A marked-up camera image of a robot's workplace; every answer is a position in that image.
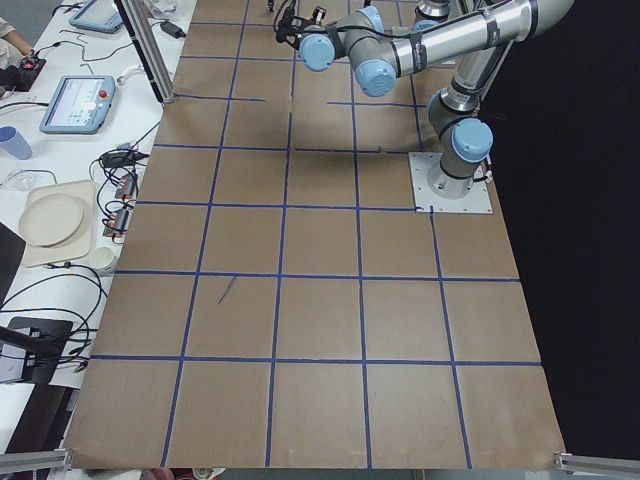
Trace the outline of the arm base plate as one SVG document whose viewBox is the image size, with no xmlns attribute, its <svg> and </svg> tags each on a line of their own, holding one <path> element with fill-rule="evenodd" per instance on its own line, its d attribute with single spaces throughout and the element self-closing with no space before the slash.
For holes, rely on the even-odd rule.
<svg viewBox="0 0 640 480">
<path fill-rule="evenodd" d="M 474 175 L 454 179 L 441 169 L 439 152 L 408 154 L 414 209 L 423 213 L 492 214 L 493 208 L 482 167 Z"/>
</svg>

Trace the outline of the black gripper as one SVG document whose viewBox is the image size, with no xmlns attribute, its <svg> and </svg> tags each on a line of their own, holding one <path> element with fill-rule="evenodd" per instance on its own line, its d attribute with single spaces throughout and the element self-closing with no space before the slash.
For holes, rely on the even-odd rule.
<svg viewBox="0 0 640 480">
<path fill-rule="evenodd" d="M 294 12 L 281 13 L 277 20 L 277 42 L 299 48 L 306 36 L 324 31 L 324 19 L 324 12 L 313 12 L 309 18 L 300 17 Z"/>
</svg>

